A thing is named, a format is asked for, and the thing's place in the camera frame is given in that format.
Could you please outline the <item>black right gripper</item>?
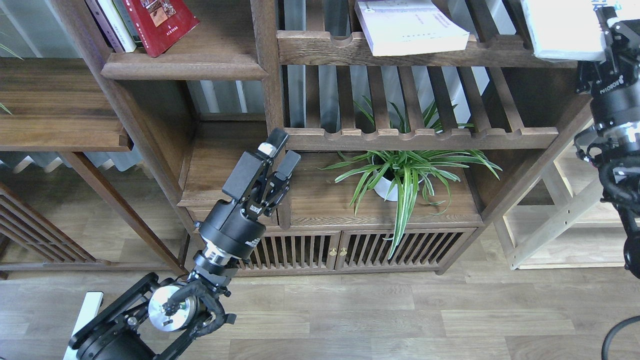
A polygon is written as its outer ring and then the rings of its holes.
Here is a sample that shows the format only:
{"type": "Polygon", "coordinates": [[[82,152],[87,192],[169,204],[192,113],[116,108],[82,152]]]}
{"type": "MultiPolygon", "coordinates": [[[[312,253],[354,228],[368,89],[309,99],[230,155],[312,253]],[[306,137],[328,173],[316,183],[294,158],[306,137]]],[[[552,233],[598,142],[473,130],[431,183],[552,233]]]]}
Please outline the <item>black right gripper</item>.
{"type": "Polygon", "coordinates": [[[639,20],[618,20],[614,6],[595,10],[606,40],[605,61],[581,61],[578,92],[589,91],[594,125],[574,137],[576,146],[612,139],[639,141],[639,20]]]}

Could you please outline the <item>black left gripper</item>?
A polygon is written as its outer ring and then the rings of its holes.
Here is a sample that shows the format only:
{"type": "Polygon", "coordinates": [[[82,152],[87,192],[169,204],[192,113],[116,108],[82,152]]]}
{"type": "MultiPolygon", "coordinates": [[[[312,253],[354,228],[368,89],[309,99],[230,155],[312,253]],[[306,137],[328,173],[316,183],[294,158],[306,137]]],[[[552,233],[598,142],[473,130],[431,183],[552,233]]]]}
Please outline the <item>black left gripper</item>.
{"type": "Polygon", "coordinates": [[[205,248],[195,254],[195,264],[210,273],[222,273],[233,266],[232,259],[249,259],[266,231],[258,218],[272,216],[301,160],[299,153],[287,151],[277,170],[268,173],[289,136],[276,128],[256,153],[242,154],[222,187],[231,201],[218,200],[206,219],[196,223],[205,248]]]}

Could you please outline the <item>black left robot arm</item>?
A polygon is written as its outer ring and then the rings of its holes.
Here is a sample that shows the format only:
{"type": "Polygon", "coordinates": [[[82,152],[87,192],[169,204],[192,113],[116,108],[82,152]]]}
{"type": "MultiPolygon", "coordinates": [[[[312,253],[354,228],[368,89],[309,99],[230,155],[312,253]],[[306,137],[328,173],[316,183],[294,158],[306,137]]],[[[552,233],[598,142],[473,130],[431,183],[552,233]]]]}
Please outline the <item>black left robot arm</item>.
{"type": "Polygon", "coordinates": [[[288,133],[275,129],[256,152],[244,152],[222,187],[230,200],[218,200],[195,227],[205,248],[194,256],[185,280],[159,281],[151,272],[71,335],[68,347],[78,360],[174,360],[199,337],[233,324],[221,296],[265,234],[259,222],[271,216],[290,189],[301,160],[290,151],[270,172],[288,133]]]}

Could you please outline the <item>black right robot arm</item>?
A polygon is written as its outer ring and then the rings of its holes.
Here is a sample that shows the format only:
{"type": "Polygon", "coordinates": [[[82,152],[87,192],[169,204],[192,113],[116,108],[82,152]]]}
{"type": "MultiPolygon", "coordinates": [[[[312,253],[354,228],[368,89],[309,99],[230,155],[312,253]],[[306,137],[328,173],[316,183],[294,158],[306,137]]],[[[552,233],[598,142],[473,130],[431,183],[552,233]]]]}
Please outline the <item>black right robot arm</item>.
{"type": "Polygon", "coordinates": [[[639,20],[621,20],[612,6],[596,9],[605,41],[603,61],[579,61],[576,92],[592,96],[593,124],[574,137],[576,156],[598,169],[602,201],[613,205],[626,232],[624,267],[640,275],[639,20]]]}

